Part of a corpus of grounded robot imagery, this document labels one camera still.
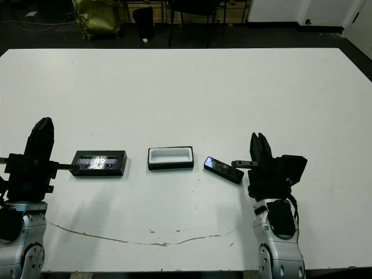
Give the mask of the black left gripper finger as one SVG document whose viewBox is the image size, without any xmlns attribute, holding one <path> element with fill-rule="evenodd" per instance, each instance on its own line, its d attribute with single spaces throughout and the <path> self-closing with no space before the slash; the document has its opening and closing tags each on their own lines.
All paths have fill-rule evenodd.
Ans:
<svg viewBox="0 0 372 279">
<path fill-rule="evenodd" d="M 44 123 L 44 118 L 39 120 L 35 126 L 33 127 L 27 143 L 26 147 L 24 150 L 24 154 L 32 159 L 34 162 L 38 162 L 40 160 L 40 145 L 41 145 L 41 140 L 39 139 L 40 135 L 42 134 L 42 125 Z"/>
<path fill-rule="evenodd" d="M 50 160 L 54 145 L 54 125 L 50 117 L 45 118 L 44 126 L 44 151 L 46 160 Z"/>
</svg>

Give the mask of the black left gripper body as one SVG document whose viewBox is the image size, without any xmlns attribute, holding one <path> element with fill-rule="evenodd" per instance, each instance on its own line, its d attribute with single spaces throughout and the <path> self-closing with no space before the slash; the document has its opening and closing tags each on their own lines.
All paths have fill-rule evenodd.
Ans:
<svg viewBox="0 0 372 279">
<path fill-rule="evenodd" d="M 45 194 L 53 192 L 50 181 L 58 170 L 78 170 L 76 164 L 61 164 L 44 155 L 11 153 L 7 158 L 1 158 L 1 163 L 5 165 L 5 173 L 9 174 L 9 179 L 1 180 L 1 185 L 10 201 L 42 201 Z"/>
</svg>

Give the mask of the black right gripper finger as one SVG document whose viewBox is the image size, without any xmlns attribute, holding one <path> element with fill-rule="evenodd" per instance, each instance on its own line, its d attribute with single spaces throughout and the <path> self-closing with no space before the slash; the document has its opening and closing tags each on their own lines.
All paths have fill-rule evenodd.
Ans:
<svg viewBox="0 0 372 279">
<path fill-rule="evenodd" d="M 256 133 L 252 133 L 250 141 L 250 155 L 253 162 L 258 162 L 261 153 L 260 139 Z"/>
<path fill-rule="evenodd" d="M 260 163 L 270 163 L 273 159 L 271 147 L 266 139 L 266 137 L 259 133 L 259 140 L 260 140 Z"/>
</svg>

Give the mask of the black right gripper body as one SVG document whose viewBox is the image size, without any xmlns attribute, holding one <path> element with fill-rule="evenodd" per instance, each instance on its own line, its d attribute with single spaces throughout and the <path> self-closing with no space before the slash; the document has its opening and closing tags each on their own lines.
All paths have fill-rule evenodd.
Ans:
<svg viewBox="0 0 372 279">
<path fill-rule="evenodd" d="M 248 169 L 248 194 L 257 202 L 263 199 L 288 199 L 291 183 L 285 175 L 285 165 L 290 155 L 272 157 L 265 155 L 251 156 L 251 161 L 233 160 L 235 169 Z"/>
</svg>

